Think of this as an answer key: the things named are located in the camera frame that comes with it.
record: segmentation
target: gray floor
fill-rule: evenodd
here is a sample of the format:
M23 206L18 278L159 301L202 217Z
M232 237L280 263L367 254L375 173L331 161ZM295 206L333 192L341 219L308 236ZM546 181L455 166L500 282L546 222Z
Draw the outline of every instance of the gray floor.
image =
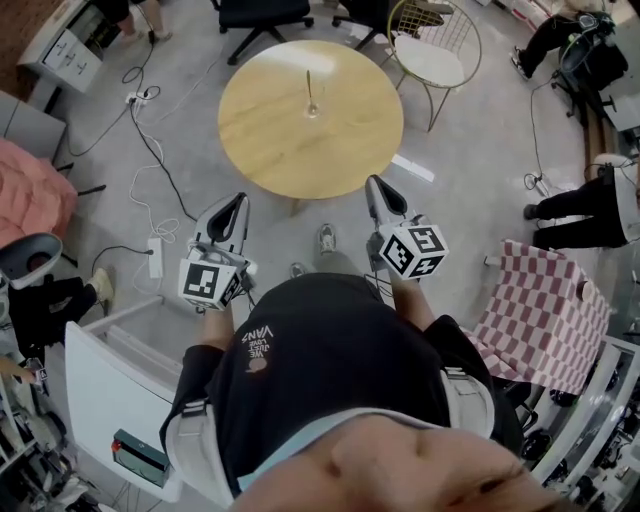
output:
M526 203L540 200L536 192L523 186L523 175L537 172L529 101L531 90L550 77L557 57L550 56L534 79L525 83L508 58L514 44L524 45L530 37L525 25L495 5L483 8L473 0L462 1L461 5L482 38L483 60L475 78L450 96L429 134L424 91L409 79L400 89L405 131L398 153L432 171L435 180L429 184L395 165L384 177L405 193L412 208L426 213L440 226L449 245L451 254L439 273L422 284L435 312L451 314L461 324L473 327L495 282L493 271L482 264L484 255L496 252L503 238L530 241L534 229L521 215ZM220 35L217 15L205 0L174 0L165 4L164 13L174 37L157 47L145 69L144 85L159 85L162 94L146 107L140 116L142 121L157 119L171 109L218 59L182 108L146 129L161 141L166 166L188 210L198 215L227 194L245 191L249 195L252 217L246 254L259 264L257 296L286 279L291 262L311 265L315 230L323 222L336 226L340 248L363 272L367 271L364 244L372 224L362 191L307 203L291 218L289 200L248 182L226 157L218 139L217 109L224 86L236 68L224 61L245 31ZM289 26L282 32L288 39L325 39L351 46L357 43L350 36L349 24L335 29L326 16L317 16L312 29ZM273 43L264 36L250 48L247 57ZM384 45L373 43L365 53L381 62L384 49ZM70 124L74 151L87 147L122 110L132 87L123 85L121 77L129 67L140 63L147 51L144 43L126 50L114 45L106 52L90 91L84 96L66 95L60 102L59 113ZM391 61L384 70L394 81L400 77ZM535 94L540 159L551 182L560 188L579 185L584 168L582 129L575 119L566 118L566 108L566 99L550 87ZM79 200L67 236L70 251L80 259L82 273L89 274L94 257L108 245L145 249L150 234L148 215L144 207L129 200L128 194L136 169L154 161L128 115L87 155L72 159L66 151L61 153L59 164L76 162L70 180L78 189L100 183L108 187L101 195ZM168 326L158 329L154 340L159 350L180 358L195 341L190 333L199 318L176 297L178 262L186 254L193 223L182 215L166 176L158 169L141 173L136 197L151 204L156 224L166 218L177 218L181 224L177 242L164 245L165 278L161 286L161 293L178 314ZM594 273L596 251L572 251L571 256L588 273ZM144 256L122 251L112 251L100 259L100 265L115 270L116 308L141 300L142 294L133 288L132 280L143 263ZM151 289L155 286L148 281L144 268L136 284ZM234 313L239 323L246 317L247 305L244 298L236 303ZM196 501L191 509L204 507L203 502L193 499ZM163 507L156 510L170 509Z

